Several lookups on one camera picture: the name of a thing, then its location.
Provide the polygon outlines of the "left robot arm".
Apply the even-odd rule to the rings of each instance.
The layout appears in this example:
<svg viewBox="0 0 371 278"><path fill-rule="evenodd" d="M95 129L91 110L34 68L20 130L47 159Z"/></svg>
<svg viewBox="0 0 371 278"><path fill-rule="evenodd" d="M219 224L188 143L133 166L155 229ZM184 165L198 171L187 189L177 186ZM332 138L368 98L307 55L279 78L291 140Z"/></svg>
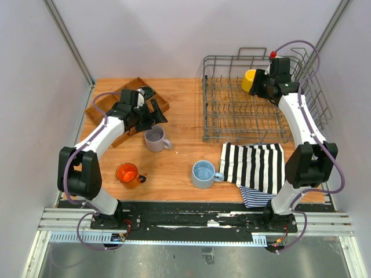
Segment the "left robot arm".
<svg viewBox="0 0 371 278"><path fill-rule="evenodd" d="M142 132L167 122L153 95L154 90L148 86L121 90L119 101L108 112L98 109L103 120L95 130L74 147L63 147L59 152L59 191L72 204L76 203L72 197L82 197L97 212L98 219L111 229L123 225L123 208L102 187L99 160L116 139L131 129Z"/></svg>

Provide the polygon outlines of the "orange glass mug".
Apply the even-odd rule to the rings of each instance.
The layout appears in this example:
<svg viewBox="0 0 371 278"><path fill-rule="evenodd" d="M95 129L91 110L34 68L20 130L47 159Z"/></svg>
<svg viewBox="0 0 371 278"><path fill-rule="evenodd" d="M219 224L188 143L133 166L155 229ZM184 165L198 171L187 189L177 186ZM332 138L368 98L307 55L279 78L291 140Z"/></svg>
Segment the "orange glass mug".
<svg viewBox="0 0 371 278"><path fill-rule="evenodd" d="M115 172L115 176L126 189L134 189L147 180L147 177L139 174L138 168L132 163L120 165Z"/></svg>

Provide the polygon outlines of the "lilac grey mug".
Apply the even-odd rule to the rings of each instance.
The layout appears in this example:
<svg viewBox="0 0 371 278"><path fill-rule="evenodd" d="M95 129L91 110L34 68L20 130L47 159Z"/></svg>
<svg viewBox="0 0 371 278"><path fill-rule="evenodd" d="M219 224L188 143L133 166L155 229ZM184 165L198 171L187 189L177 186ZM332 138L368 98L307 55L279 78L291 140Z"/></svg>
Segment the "lilac grey mug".
<svg viewBox="0 0 371 278"><path fill-rule="evenodd" d="M146 147L151 152L161 152L165 149L171 150L172 143L167 139L166 133L161 126L153 126L144 133Z"/></svg>

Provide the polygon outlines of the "yellow enamel mug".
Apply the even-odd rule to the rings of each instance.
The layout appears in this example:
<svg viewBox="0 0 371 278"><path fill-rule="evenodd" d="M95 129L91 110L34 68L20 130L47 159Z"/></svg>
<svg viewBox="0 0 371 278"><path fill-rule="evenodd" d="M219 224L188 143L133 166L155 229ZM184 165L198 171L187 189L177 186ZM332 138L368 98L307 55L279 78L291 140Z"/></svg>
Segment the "yellow enamel mug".
<svg viewBox="0 0 371 278"><path fill-rule="evenodd" d="M250 92L252 88L255 73L256 73L255 69L249 69L245 72L245 75L241 83L241 88L247 93Z"/></svg>

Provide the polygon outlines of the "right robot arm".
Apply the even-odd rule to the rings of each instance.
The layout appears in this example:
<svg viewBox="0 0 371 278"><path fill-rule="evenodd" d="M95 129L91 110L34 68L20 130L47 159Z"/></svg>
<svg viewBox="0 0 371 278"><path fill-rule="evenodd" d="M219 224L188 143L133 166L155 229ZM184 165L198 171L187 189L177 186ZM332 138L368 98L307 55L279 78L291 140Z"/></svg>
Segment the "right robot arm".
<svg viewBox="0 0 371 278"><path fill-rule="evenodd" d="M266 70L257 69L250 95L273 102L284 114L296 149L285 164L285 182L263 210L266 230L277 231L291 223L292 211L309 192L329 179L338 154L335 143L327 142L308 110L301 83L292 80L290 58L269 58Z"/></svg>

